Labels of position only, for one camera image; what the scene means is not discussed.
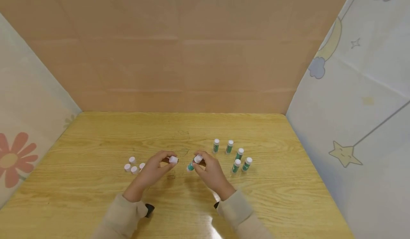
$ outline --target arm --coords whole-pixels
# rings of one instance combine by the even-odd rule
[[[148,209],[141,201],[145,188],[154,185],[176,163],[160,167],[162,161],[176,156],[170,151],[160,151],[152,156],[123,194],[118,194],[91,239],[130,239],[138,221],[145,217]]]
[[[228,182],[218,160],[205,151],[197,151],[195,154],[202,155],[206,165],[204,170],[194,163],[195,171],[205,184],[221,198],[221,202],[217,202],[215,205],[216,210],[232,226],[239,238],[273,238],[269,230],[256,217],[243,194],[240,191],[236,191]]]

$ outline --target wrist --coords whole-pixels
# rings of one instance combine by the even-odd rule
[[[129,202],[139,202],[142,199],[142,194],[145,188],[138,183],[137,180],[134,180],[124,191],[122,196]]]
[[[219,197],[221,198],[221,201],[226,201],[229,197],[231,197],[234,193],[236,192],[235,188],[231,183],[226,182],[221,189],[216,192]]]

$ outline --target flower center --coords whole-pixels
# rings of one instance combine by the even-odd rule
[[[0,159],[0,168],[7,169],[13,166],[19,158],[16,154],[9,153]]]

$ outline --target brown cardboard backdrop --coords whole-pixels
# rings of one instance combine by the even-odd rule
[[[83,110],[285,113],[345,0],[0,0]]]

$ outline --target beige sleeve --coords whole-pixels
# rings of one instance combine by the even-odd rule
[[[91,239],[130,239],[148,209],[142,201],[129,202],[118,194]]]
[[[240,239],[273,238],[240,191],[236,191],[226,201],[219,202],[216,211],[232,226]]]

